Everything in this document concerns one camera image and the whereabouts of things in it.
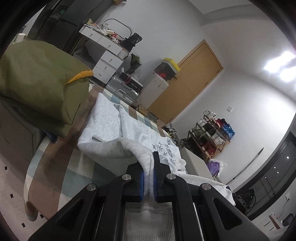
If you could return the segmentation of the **light grey sweatshirt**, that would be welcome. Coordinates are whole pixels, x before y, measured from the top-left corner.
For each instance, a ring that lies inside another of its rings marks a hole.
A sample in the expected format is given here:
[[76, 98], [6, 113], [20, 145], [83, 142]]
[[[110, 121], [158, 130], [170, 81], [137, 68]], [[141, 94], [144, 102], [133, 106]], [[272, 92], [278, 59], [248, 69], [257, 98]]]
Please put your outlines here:
[[158, 204], [154, 200], [154, 151], [173, 174], [192, 185], [209, 183], [234, 204], [226, 185], [188, 174], [186, 161], [170, 138], [161, 137], [102, 93], [97, 96], [77, 145], [83, 154], [116, 176], [125, 174], [128, 165], [135, 162], [139, 162], [144, 171], [144, 199], [126, 206], [124, 240], [175, 240], [171, 204]]

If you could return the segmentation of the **grey bed footboard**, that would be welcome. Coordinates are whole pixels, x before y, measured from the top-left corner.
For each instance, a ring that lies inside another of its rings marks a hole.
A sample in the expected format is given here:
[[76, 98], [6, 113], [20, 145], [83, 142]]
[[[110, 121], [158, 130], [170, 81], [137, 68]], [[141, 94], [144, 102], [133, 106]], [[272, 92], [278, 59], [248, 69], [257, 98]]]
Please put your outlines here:
[[206, 163], [200, 157], [196, 156], [187, 148], [182, 148], [180, 150], [180, 155], [182, 159], [186, 161], [186, 171], [188, 174], [214, 180]]

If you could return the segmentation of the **purple plastic bag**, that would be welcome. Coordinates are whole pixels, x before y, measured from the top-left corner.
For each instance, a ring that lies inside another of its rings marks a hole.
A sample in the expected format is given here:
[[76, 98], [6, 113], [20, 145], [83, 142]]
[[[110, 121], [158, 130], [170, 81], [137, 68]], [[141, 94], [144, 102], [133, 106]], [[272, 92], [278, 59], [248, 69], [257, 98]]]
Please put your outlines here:
[[209, 159], [206, 162], [206, 166], [209, 169], [212, 177], [219, 178], [223, 170], [223, 162], [217, 159]]

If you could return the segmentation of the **checkered bed sheet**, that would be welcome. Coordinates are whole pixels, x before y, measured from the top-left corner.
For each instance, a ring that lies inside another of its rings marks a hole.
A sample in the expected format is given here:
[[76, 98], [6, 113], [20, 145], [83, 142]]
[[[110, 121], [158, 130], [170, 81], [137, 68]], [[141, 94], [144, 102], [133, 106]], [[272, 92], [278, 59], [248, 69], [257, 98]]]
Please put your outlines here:
[[59, 138], [55, 144], [45, 137], [29, 164], [23, 199], [25, 214], [30, 221], [35, 221], [39, 213], [45, 218], [51, 218], [88, 183], [103, 182], [100, 174], [102, 168], [77, 148], [81, 131], [100, 92], [110, 101], [121, 104], [130, 116], [149, 126], [162, 137], [168, 135], [153, 121], [109, 91], [98, 85], [90, 85], [87, 100], [67, 137]]

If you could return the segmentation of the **wooden shoe rack with shoes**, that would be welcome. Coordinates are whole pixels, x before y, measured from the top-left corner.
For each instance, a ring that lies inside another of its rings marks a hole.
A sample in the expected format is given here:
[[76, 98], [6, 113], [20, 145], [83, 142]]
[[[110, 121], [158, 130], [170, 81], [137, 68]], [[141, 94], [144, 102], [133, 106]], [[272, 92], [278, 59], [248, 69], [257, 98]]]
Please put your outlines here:
[[220, 154], [235, 135], [235, 131], [223, 118], [215, 118], [216, 114], [206, 110], [203, 117], [188, 131], [181, 143], [188, 150], [205, 162]]

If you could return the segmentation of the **silver aluminium suitcase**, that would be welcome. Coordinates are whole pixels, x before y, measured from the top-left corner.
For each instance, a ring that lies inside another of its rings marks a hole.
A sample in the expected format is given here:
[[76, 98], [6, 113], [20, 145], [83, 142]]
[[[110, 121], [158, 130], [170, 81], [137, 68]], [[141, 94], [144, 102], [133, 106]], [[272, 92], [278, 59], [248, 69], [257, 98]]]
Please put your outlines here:
[[107, 83], [106, 89], [128, 105], [133, 105], [141, 92], [126, 86], [119, 77], [112, 77]]

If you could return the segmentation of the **white small cabinet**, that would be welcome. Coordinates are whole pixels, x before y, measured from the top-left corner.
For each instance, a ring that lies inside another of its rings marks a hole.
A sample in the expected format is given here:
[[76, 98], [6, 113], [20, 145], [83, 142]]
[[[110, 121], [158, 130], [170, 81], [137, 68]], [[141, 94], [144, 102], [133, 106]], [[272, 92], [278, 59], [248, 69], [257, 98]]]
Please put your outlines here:
[[168, 88], [169, 84], [160, 77], [157, 73], [153, 72], [146, 79], [148, 84], [142, 89], [134, 106], [142, 106], [148, 109], [153, 102]]

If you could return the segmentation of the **black box on suitcase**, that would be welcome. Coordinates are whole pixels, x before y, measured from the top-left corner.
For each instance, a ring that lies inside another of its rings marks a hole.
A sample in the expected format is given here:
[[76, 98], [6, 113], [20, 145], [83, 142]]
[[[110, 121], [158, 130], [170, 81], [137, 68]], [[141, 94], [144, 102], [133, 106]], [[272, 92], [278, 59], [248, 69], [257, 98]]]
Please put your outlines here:
[[140, 92], [143, 89], [143, 85], [140, 82], [138, 82], [135, 78], [124, 72], [120, 73], [119, 79], [121, 79], [126, 86], [132, 88], [137, 92]]

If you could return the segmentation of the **yellow black shoe boxes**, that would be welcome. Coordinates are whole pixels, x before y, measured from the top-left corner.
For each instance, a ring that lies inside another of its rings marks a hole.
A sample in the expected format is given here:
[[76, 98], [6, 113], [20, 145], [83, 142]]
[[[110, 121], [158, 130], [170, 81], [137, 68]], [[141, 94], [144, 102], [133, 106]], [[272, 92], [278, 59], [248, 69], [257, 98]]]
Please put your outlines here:
[[154, 70], [154, 72], [163, 78], [165, 81], [171, 80], [177, 73], [180, 72], [179, 66], [171, 58], [164, 58], [161, 64]]

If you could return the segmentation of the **dark flower bouquet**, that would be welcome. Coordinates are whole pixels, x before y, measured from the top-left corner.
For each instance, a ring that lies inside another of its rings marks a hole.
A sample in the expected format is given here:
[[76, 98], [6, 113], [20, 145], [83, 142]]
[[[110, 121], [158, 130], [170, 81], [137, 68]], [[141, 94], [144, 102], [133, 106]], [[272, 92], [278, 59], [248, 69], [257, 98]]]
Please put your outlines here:
[[130, 60], [130, 68], [126, 71], [127, 74], [133, 74], [135, 73], [135, 70], [139, 68], [142, 65], [140, 62], [140, 56], [131, 54], [131, 60]]

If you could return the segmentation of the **wooden door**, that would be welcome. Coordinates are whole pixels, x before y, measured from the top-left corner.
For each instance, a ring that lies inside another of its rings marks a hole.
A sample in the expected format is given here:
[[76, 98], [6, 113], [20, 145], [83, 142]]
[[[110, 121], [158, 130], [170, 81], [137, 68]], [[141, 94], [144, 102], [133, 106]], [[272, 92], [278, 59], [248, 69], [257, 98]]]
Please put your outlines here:
[[147, 108], [164, 123], [174, 120], [223, 70], [205, 40], [179, 62], [179, 68], [168, 88]]

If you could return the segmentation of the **white dressing desk with drawers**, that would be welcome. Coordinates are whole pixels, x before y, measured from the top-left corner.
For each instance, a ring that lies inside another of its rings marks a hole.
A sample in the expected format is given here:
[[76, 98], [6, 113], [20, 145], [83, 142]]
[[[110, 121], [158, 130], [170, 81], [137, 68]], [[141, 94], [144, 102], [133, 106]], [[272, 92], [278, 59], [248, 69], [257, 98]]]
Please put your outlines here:
[[95, 63], [93, 76], [107, 84], [128, 57], [129, 52], [90, 25], [83, 25], [79, 33], [90, 41], [87, 44], [87, 51]]

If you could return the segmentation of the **black refrigerator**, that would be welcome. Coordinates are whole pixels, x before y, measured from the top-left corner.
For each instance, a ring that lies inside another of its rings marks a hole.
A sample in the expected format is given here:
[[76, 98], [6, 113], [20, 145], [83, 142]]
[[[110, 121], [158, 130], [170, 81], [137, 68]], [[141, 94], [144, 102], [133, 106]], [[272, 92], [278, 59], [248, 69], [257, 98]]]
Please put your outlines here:
[[82, 26], [89, 19], [97, 20], [112, 3], [104, 0], [50, 1], [34, 22], [29, 38], [45, 41], [70, 53]]

